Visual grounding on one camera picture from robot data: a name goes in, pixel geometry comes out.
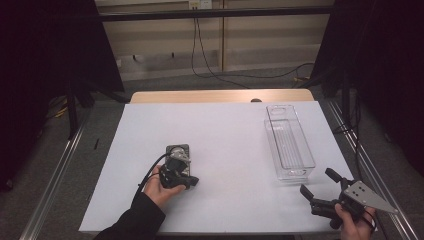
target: transparent bin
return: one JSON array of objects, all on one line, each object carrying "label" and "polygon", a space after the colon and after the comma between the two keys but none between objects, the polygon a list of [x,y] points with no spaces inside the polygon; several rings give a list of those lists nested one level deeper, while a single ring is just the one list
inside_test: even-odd
[{"label": "transparent bin", "polygon": [[306,180],[315,162],[294,106],[273,105],[266,109],[265,129],[277,178]]}]

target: metal frame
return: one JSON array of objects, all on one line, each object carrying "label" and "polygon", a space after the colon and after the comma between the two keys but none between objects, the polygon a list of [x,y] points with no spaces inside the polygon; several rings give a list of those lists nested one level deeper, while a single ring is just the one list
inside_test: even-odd
[{"label": "metal frame", "polygon": [[[280,15],[313,15],[330,14],[336,9],[333,6],[287,7],[287,8],[252,8],[252,9],[212,9],[212,10],[180,10],[162,12],[134,13],[102,13],[86,16],[57,16],[53,19],[58,23],[79,22],[115,22],[190,18],[221,18],[221,17],[255,17]],[[337,8],[338,12],[353,11],[353,8]]]},{"label": "metal frame", "polygon": [[72,160],[72,156],[78,146],[82,133],[85,129],[86,123],[90,115],[91,109],[84,109],[81,114],[81,125],[76,131],[72,139],[68,140],[65,150],[56,166],[56,169],[48,183],[43,196],[38,202],[37,207],[31,215],[25,229],[19,238],[20,240],[35,240],[43,227],[44,221],[49,213],[50,207],[53,204],[54,198],[59,190],[63,177],[65,176],[66,169]]},{"label": "metal frame", "polygon": [[347,131],[348,126],[344,124],[345,122],[343,120],[342,110],[340,109],[339,105],[334,101],[330,101],[328,104],[334,114],[335,119],[337,120],[337,123],[340,126],[343,126],[342,130],[346,130],[345,137],[350,146],[352,147],[352,150],[355,152],[355,149],[358,149],[358,156],[361,167],[365,171],[368,179],[370,180],[374,191],[381,197],[383,197],[384,200],[386,200],[392,206],[399,210],[398,215],[389,214],[389,216],[392,219],[394,225],[396,226],[398,232],[402,236],[402,239],[419,239],[417,233],[415,233],[411,223],[409,222],[408,217],[403,212],[402,208],[395,200],[393,194],[390,192],[390,190],[384,183],[383,179],[381,178],[380,174],[378,173],[377,169],[375,168],[362,144],[358,143],[358,148],[356,148],[356,134],[353,131]]}]

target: white tabletop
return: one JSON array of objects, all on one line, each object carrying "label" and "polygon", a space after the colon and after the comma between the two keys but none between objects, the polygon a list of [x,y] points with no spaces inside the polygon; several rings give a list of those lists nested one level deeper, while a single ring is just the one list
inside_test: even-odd
[{"label": "white tabletop", "polygon": [[352,175],[318,102],[126,105],[80,231],[99,232],[130,205],[137,184],[167,145],[189,144],[198,185],[169,202],[162,234],[326,232],[300,184],[277,180],[264,119],[266,106],[294,105],[316,168],[305,185],[316,198],[338,198],[331,167]]}]

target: hand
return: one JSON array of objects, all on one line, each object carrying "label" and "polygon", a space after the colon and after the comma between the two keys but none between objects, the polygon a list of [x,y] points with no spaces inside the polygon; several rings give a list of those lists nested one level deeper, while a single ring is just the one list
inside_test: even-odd
[{"label": "hand", "polygon": [[[363,220],[359,220],[357,223],[354,223],[352,216],[348,211],[345,211],[340,204],[336,204],[334,207],[337,215],[343,220],[342,232],[340,237],[342,240],[368,240],[371,238],[371,228]],[[366,211],[369,212],[373,217],[375,214],[374,208],[366,208]],[[364,213],[364,218],[372,223],[372,217]]]},{"label": "hand", "polygon": [[144,193],[156,204],[158,207],[163,209],[168,200],[177,195],[178,193],[184,191],[186,187],[184,185],[178,185],[171,189],[166,189],[162,186],[159,179],[159,169],[160,165],[157,165],[153,171],[152,176],[146,183],[144,188]]}]

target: power outlet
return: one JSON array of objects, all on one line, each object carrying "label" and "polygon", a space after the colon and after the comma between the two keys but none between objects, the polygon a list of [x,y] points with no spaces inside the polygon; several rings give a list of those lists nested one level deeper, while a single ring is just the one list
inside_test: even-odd
[{"label": "power outlet", "polygon": [[200,9],[200,0],[190,0],[190,1],[188,1],[188,9],[189,10]]},{"label": "power outlet", "polygon": [[200,9],[212,9],[212,0],[200,0]]}]

